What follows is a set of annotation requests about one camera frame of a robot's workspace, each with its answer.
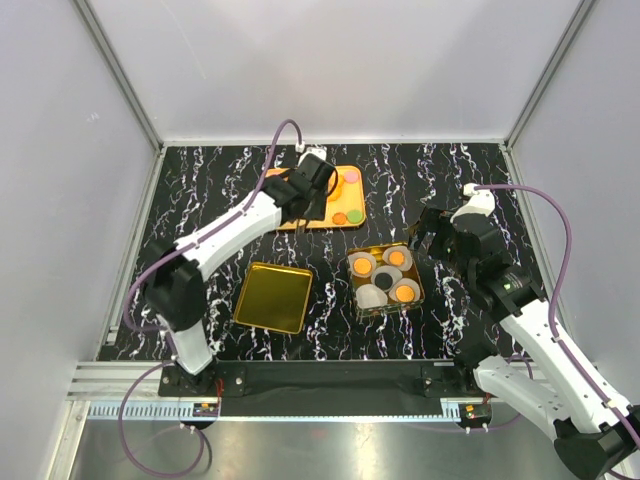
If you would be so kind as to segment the yellow dotted round cookie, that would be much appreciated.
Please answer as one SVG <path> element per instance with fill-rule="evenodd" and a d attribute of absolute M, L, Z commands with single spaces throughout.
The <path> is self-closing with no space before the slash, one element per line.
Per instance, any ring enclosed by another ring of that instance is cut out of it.
<path fill-rule="evenodd" d="M 400 285 L 395 289 L 395 295 L 398 302 L 408 303 L 416 298 L 414 289 L 409 285 Z"/>

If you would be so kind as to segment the black sandwich cookie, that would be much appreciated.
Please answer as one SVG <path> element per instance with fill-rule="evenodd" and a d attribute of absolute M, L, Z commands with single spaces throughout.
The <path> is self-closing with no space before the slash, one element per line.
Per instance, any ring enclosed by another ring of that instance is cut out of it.
<path fill-rule="evenodd" d="M 388 291 L 394 284 L 394 278 L 387 272 L 381 272 L 376 275 L 374 284 L 383 291 Z"/>

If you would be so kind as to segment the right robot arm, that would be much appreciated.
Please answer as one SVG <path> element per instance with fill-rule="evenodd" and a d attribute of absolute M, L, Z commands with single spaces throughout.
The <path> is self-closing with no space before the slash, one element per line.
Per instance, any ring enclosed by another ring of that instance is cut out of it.
<path fill-rule="evenodd" d="M 430 258 L 454 268 L 472 301 L 524 348 L 547 381 L 537 383 L 479 344 L 456 358 L 460 393 L 483 391 L 508 403 L 552 441 L 579 479 L 597 479 L 638 451 L 638 406 L 569 337 L 539 284 L 511 261 L 487 215 L 427 207 L 409 229 L 409 248 L 423 243 Z"/>

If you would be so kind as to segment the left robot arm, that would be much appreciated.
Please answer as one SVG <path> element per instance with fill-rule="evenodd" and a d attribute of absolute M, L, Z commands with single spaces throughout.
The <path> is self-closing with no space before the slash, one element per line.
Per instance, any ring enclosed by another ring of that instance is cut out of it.
<path fill-rule="evenodd" d="M 337 182 L 324 147 L 309 147 L 294 168 L 268 175 L 238 205 L 194 233 L 158 249 L 141 284 L 147 305 L 170 335 L 181 384 L 196 396 L 215 386 L 214 361 L 204 332 L 207 282 L 230 257 L 285 223 L 320 220 Z"/>

